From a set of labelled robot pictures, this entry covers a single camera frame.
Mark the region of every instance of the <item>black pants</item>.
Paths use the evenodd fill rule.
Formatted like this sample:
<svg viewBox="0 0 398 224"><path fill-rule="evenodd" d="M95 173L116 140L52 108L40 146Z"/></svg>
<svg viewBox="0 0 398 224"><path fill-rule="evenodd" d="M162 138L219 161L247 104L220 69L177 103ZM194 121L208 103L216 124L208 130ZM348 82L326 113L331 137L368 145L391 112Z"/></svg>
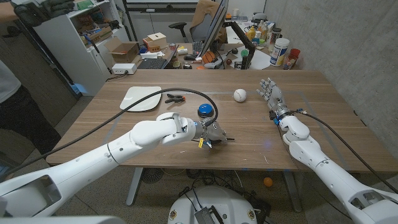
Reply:
<svg viewBox="0 0 398 224"><path fill-rule="evenodd" d="M0 129L13 130L25 136L41 154L51 151L61 139L23 86L0 103Z"/></svg>

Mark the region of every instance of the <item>keyboard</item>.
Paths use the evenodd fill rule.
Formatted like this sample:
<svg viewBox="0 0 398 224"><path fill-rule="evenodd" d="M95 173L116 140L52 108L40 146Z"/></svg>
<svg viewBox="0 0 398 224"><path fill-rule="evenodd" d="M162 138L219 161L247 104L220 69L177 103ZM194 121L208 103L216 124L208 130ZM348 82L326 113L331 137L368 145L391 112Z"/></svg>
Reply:
<svg viewBox="0 0 398 224"><path fill-rule="evenodd" d="M192 52L193 55L198 55L203 48L203 43L201 41L193 42L192 43Z"/></svg>
<svg viewBox="0 0 398 224"><path fill-rule="evenodd" d="M150 62L148 69L162 69L165 59L153 60Z"/></svg>

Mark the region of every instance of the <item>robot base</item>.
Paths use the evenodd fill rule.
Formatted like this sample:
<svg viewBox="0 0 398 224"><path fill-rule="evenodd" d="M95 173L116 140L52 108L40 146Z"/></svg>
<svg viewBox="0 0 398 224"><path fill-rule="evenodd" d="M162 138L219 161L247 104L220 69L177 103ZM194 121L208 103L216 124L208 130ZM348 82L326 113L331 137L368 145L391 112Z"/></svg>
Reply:
<svg viewBox="0 0 398 224"><path fill-rule="evenodd" d="M251 204L235 191L220 186L204 186L195 188L195 192L202 207L214 206L224 223L257 223ZM187 197L200 211L198 200L192 190L187 192ZM195 209L187 197L183 195L174 202L170 209L168 224L198 223ZM214 213L211 217L214 222L209 223L219 223Z"/></svg>

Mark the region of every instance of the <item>computer monitor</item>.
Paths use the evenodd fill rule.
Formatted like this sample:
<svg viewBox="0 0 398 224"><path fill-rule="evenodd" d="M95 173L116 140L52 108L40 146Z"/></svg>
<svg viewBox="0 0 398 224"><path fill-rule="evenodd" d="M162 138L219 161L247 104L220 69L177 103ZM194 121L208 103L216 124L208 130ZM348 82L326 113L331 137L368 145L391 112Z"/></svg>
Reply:
<svg viewBox="0 0 398 224"><path fill-rule="evenodd" d="M218 6L216 15L214 16L209 26L205 42L203 43L203 48L199 53L198 57L204 56L204 54L206 53L206 51L209 49L210 45L213 43L214 39L216 38L218 31L220 31L221 26L223 26L223 23L225 21L227 8L228 8L228 0L222 0L220 2L220 6Z"/></svg>

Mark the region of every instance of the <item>blue button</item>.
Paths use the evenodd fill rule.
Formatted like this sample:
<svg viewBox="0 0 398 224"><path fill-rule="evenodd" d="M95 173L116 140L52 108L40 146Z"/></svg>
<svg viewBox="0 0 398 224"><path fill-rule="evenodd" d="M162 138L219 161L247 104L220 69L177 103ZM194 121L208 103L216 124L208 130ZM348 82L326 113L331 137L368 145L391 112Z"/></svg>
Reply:
<svg viewBox="0 0 398 224"><path fill-rule="evenodd" d="M213 107L211 105L205 103L205 104L202 104L199 106L198 114L202 118L211 117L211 116L213 116L213 113L214 113L214 111L213 111Z"/></svg>

